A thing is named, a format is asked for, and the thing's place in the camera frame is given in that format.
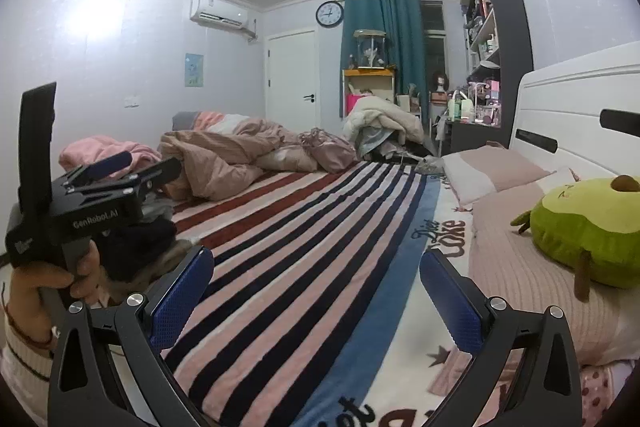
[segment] wall-mounted air conditioner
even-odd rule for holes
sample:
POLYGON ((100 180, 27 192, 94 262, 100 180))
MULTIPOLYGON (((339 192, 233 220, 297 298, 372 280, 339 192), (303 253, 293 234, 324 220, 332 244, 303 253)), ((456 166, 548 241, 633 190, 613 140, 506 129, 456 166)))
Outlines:
POLYGON ((221 0, 192 0, 191 20, 204 25, 226 26, 237 30, 246 29, 249 12, 234 4, 221 0))

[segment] plastic bag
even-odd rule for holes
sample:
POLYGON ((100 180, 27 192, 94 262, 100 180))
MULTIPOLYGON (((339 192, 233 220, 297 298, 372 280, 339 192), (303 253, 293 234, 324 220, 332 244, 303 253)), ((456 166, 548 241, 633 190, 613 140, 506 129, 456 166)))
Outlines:
POLYGON ((357 161, 356 150, 347 140, 318 127, 300 134, 300 143, 327 172, 342 172, 357 161))

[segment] curtain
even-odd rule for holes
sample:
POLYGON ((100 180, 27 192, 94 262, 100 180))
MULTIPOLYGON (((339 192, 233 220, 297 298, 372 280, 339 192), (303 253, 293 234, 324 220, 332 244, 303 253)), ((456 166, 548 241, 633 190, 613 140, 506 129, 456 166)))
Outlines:
MULTIPOLYGON (((387 60, 396 65, 396 94, 407 94, 409 84, 420 92, 422 121, 428 121, 428 90, 424 56, 424 29, 420 0, 345 0, 340 67, 349 67, 349 55, 357 55, 356 30, 386 32, 387 60)), ((340 117, 344 94, 340 92, 340 117)))

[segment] white door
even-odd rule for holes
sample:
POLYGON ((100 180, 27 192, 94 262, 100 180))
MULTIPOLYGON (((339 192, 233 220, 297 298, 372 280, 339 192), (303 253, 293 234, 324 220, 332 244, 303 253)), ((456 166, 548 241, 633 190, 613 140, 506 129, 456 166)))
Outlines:
POLYGON ((316 33, 267 39, 267 118, 293 132, 316 126, 316 33))

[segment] star print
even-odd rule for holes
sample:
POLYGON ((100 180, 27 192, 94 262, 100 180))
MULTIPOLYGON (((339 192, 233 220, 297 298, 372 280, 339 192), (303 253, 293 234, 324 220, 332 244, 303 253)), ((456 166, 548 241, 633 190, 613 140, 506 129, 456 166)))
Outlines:
POLYGON ((447 349, 442 346, 438 346, 438 354, 432 355, 431 353, 427 353, 429 357, 433 358, 433 363, 429 367, 433 367, 434 365, 438 365, 439 363, 447 362, 447 358, 449 358, 449 353, 447 349))

